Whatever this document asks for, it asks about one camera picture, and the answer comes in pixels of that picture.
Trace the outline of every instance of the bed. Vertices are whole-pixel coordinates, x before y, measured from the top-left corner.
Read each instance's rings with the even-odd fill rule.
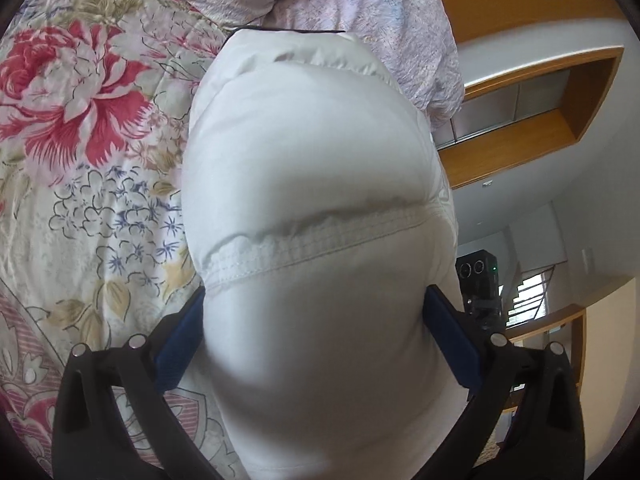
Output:
[[[335,6],[319,22],[300,1],[279,2],[265,22],[344,25]],[[420,50],[419,24],[394,12],[368,22],[384,35],[395,20],[411,36],[389,25],[385,41]],[[191,101],[227,35],[186,0],[26,0],[0,41],[0,406],[48,473],[71,347],[149,333],[200,285],[184,238],[180,167]],[[434,123],[462,98],[450,42],[436,65],[408,56],[412,65],[397,71]],[[247,478],[200,359],[166,400],[225,478]],[[115,394],[136,449],[157,463],[126,397]]]

